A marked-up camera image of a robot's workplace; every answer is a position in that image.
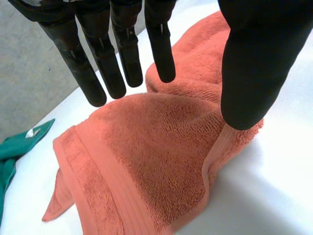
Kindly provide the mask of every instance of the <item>towel hem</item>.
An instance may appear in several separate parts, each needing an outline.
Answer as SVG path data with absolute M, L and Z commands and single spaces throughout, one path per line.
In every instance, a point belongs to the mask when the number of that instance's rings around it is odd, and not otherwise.
M 76 126 L 75 130 L 90 157 L 98 166 L 102 166 L 99 169 L 109 186 L 123 221 L 125 234 L 155 234 L 156 229 L 146 205 L 127 170 L 117 161 L 111 150 L 94 137 L 86 122 Z

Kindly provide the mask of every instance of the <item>black robotic finger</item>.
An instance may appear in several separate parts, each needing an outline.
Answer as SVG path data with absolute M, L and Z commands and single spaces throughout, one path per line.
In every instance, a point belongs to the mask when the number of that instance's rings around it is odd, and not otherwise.
M 79 42 L 74 16 L 58 23 L 39 24 L 54 42 L 89 103 L 95 107 L 104 105 L 106 94 Z
M 138 87 L 143 82 L 139 61 L 138 38 L 134 31 L 142 2 L 115 0 L 111 1 L 112 27 L 121 58 L 126 81 L 130 87 Z
M 231 127 L 247 130 L 277 99 L 313 28 L 313 1 L 219 3 L 231 28 L 222 63 L 222 115 Z
M 176 0 L 146 0 L 145 19 L 156 69 L 162 82 L 175 79 L 175 64 L 172 55 L 170 20 Z
M 109 1 L 101 12 L 77 14 L 77 18 L 110 96 L 114 99 L 122 98 L 126 94 L 126 87 L 108 35 Z

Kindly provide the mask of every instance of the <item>towel fold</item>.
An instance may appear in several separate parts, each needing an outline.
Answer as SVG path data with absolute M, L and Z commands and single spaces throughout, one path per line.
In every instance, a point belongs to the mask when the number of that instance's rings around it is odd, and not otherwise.
M 201 213 L 221 167 L 262 122 L 236 131 L 220 108 L 229 27 L 217 12 L 173 46 L 177 76 L 146 73 L 147 94 L 112 102 L 55 139 L 60 165 L 43 217 L 73 203 L 84 234 L 170 234 Z

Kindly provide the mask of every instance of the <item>salmon towel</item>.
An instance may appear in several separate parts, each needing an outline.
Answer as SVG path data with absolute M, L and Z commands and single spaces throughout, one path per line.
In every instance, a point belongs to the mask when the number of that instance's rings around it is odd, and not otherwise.
M 201 213 L 219 169 L 258 133 L 222 118 L 221 65 L 229 27 L 217 12 L 173 46 L 177 76 L 155 65 L 147 94 L 95 111 L 54 140 L 60 165 L 43 221 L 73 203 L 84 234 L 171 234 Z

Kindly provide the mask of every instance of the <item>green towel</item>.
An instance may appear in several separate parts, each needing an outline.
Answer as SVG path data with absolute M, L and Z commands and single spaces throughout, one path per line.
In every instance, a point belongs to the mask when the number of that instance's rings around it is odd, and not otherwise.
M 5 192 L 15 175 L 15 162 L 30 151 L 35 144 L 45 136 L 54 123 L 54 120 L 33 129 L 34 136 L 26 138 L 26 133 L 9 137 L 0 145 L 0 227 L 3 214 Z

